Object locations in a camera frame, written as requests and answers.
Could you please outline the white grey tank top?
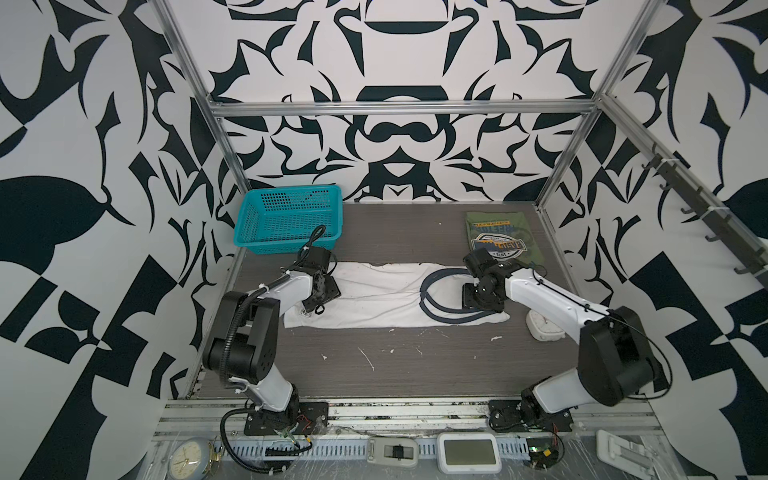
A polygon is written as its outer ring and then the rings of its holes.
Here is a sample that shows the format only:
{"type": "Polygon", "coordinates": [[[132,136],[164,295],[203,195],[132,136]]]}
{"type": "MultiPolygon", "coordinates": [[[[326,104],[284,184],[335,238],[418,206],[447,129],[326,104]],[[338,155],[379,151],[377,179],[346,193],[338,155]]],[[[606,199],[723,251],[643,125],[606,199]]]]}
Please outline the white grey tank top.
{"type": "Polygon", "coordinates": [[[502,323],[505,312],[461,313],[462,289],[475,285],[464,267],[434,263],[375,266],[342,262],[333,272],[341,295],[312,313],[297,305],[285,313],[287,328],[319,329],[426,328],[442,325],[502,323]]]}

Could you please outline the green tank top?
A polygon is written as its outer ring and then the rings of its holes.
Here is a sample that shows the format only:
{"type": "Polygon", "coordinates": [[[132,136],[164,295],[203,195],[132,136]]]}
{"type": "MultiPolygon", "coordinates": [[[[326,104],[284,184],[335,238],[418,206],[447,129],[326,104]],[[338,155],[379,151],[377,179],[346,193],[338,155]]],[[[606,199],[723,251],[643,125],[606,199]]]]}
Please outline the green tank top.
{"type": "Polygon", "coordinates": [[[545,258],[522,212],[467,212],[465,227],[471,251],[486,249],[496,260],[519,260],[543,266],[545,258]]]}

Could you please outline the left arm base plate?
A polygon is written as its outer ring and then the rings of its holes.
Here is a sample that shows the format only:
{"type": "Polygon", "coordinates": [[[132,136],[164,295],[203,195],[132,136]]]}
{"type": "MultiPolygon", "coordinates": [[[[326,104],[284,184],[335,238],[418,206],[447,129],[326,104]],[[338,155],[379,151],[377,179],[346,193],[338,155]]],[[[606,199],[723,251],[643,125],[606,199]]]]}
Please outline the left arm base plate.
{"type": "Polygon", "coordinates": [[[244,434],[246,436],[277,435],[280,432],[310,434],[316,427],[327,425],[327,402],[304,402],[289,405],[284,412],[259,409],[248,413],[244,434]]]}

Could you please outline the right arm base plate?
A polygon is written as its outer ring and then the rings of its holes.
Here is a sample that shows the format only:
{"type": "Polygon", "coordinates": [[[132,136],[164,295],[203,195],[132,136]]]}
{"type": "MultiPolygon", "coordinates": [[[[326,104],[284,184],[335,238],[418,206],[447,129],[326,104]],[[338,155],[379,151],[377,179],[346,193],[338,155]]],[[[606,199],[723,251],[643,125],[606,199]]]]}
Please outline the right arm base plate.
{"type": "Polygon", "coordinates": [[[520,400],[491,400],[488,402],[488,426],[497,433],[572,431],[572,416],[568,410],[557,414],[528,415],[524,419],[520,400]]]}

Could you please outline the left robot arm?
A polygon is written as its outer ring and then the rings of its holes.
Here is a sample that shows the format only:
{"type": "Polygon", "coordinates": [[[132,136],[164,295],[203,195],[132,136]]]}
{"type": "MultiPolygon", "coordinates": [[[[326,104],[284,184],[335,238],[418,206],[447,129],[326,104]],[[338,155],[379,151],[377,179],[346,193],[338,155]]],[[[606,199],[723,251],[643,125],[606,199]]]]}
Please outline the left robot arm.
{"type": "Polygon", "coordinates": [[[274,281],[245,293],[230,291],[219,305],[202,366],[225,389],[245,395],[261,411],[290,420],[298,416],[296,387],[275,366],[281,318],[292,308],[321,313],[341,296],[332,276],[335,255],[305,246],[274,281]]]}

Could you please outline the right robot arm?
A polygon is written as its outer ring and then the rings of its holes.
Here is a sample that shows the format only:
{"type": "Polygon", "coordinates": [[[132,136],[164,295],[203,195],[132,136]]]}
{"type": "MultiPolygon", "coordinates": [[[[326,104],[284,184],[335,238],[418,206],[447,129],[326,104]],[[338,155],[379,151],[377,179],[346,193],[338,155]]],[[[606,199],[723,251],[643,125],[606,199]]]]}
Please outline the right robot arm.
{"type": "Polygon", "coordinates": [[[664,376],[639,316],[578,297],[515,259],[498,260],[478,249],[463,259],[477,283],[463,287],[466,307],[501,312],[516,302],[551,321],[578,345],[577,365],[523,390],[526,422],[585,404],[612,407],[664,376]]]}

